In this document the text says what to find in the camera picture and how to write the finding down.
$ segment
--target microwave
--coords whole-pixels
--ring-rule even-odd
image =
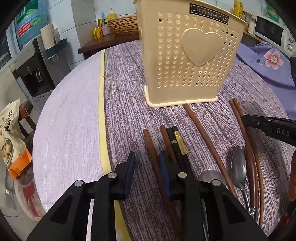
[[[287,28],[277,22],[264,16],[257,16],[254,34],[288,57],[296,56],[296,43],[293,36]]]

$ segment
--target basket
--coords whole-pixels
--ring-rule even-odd
[[[137,17],[124,17],[108,21],[108,26],[112,33],[115,34],[129,34],[138,32]]]
[[[201,1],[135,0],[151,107],[213,102],[246,22]]]

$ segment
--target woven basket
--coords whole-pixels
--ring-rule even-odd
[[[108,21],[108,26],[114,34],[128,34],[139,31],[137,16],[110,20]]]

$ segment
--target silver screw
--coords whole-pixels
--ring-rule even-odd
[[[110,172],[109,174],[108,174],[108,177],[109,178],[115,178],[117,176],[117,174],[115,173],[115,172]]]
[[[187,177],[187,174],[184,173],[184,172],[179,172],[179,173],[178,173],[178,176],[179,176],[180,178],[185,178],[185,177]]]
[[[213,183],[213,185],[216,186],[216,187],[218,187],[218,186],[221,185],[221,182],[220,182],[219,180],[217,180],[217,179],[213,180],[212,183]]]
[[[75,185],[76,187],[80,187],[82,184],[83,184],[83,182],[82,182],[81,180],[77,180],[77,181],[74,183],[74,185]]]

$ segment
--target green label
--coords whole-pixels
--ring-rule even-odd
[[[38,0],[31,0],[17,15],[17,24],[26,16],[38,10]]]

